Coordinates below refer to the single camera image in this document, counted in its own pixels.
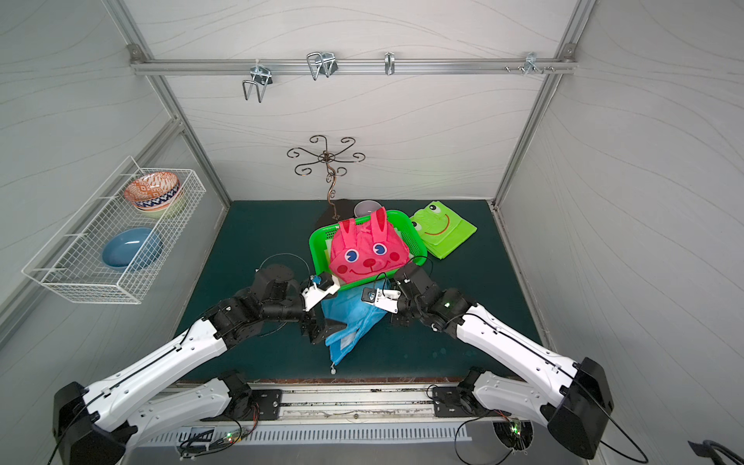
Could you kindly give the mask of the green frog raincoat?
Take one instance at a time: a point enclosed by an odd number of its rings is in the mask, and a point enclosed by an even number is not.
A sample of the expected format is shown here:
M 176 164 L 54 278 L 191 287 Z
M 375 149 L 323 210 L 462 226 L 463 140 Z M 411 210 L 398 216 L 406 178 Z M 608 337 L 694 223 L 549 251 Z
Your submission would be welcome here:
M 451 255 L 478 230 L 440 201 L 417 210 L 410 220 L 427 251 L 439 260 Z

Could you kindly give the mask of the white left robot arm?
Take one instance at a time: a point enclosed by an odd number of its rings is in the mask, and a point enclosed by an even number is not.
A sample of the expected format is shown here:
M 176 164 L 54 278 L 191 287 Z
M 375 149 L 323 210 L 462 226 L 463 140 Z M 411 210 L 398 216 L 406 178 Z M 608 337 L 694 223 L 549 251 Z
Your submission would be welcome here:
M 259 270 L 253 284 L 219 301 L 153 353 L 85 387 L 72 382 L 53 400 L 54 457 L 64 464 L 116 464 L 127 451 L 191 420 L 255 411 L 252 389 L 238 374 L 160 397 L 160 392 L 200 365 L 259 334 L 266 322 L 299 323 L 312 341 L 321 337 L 319 304 L 340 289 L 328 272 L 306 287 L 286 267 Z

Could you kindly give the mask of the pink bunny raincoat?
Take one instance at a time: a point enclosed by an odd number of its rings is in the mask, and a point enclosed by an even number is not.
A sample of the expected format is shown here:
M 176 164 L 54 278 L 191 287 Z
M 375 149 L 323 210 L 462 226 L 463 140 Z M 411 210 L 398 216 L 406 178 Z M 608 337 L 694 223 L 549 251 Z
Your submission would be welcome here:
M 358 224 L 355 219 L 342 221 L 331 240 L 331 272 L 346 284 L 403 267 L 410 249 L 395 232 L 387 211 L 379 208 L 369 220 Z

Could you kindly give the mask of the green plastic basket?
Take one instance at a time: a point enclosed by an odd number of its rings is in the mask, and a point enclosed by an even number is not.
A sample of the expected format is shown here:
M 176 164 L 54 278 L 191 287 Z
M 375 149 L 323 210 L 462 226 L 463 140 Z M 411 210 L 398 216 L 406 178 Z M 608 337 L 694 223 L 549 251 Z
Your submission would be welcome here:
M 423 264 L 427 258 L 426 247 L 424 246 L 422 239 L 412 225 L 409 217 L 401 211 L 387 209 L 386 211 L 388 214 L 387 218 L 389 219 L 389 222 L 393 224 L 395 232 L 397 232 L 397 234 L 403 239 L 403 241 L 408 245 L 410 249 L 409 260 L 407 263 L 405 263 L 405 265 L 407 265 L 408 263 L 414 263 L 416 265 Z M 369 220 L 369 215 L 352 219 L 355 219 L 358 224 L 362 224 Z M 329 272 L 333 274 L 331 272 L 331 269 L 329 268 L 329 262 L 331 261 L 331 240 L 333 239 L 338 229 L 339 223 L 323 227 L 316 232 L 313 232 L 313 234 L 309 238 L 309 247 L 312 260 L 315 265 L 315 271 L 317 271 L 317 273 L 319 274 L 323 272 Z M 394 269 L 389 272 L 382 273 L 375 278 L 366 278 L 351 284 L 346 284 L 338 277 L 337 278 L 341 282 L 341 289 L 348 290 L 362 284 L 370 283 L 376 279 L 391 277 L 393 276 L 395 271 L 398 271 L 399 269 Z

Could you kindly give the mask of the blue raincoat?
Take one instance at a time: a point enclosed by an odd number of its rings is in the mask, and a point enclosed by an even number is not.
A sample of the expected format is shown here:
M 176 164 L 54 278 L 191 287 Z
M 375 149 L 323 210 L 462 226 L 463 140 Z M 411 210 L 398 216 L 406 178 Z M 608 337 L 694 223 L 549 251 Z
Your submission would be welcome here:
M 342 331 L 329 335 L 325 346 L 329 348 L 331 363 L 338 365 L 354 348 L 358 341 L 372 329 L 385 315 L 385 310 L 379 309 L 362 300 L 365 288 L 356 287 L 340 292 L 332 300 L 321 302 L 324 316 L 327 319 L 346 325 Z

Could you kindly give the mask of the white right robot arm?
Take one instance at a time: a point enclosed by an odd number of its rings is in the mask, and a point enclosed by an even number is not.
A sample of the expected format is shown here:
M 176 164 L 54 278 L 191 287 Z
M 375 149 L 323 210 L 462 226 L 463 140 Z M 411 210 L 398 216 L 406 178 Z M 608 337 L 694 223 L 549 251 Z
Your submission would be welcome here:
M 476 417 L 493 410 L 514 414 L 544 426 L 574 455 L 596 456 L 613 410 L 608 378 L 598 362 L 576 362 L 544 348 L 474 298 L 442 289 L 414 263 L 399 269 L 393 280 L 401 292 L 401 313 L 479 349 L 519 377 L 475 373 L 463 386 L 464 408 Z

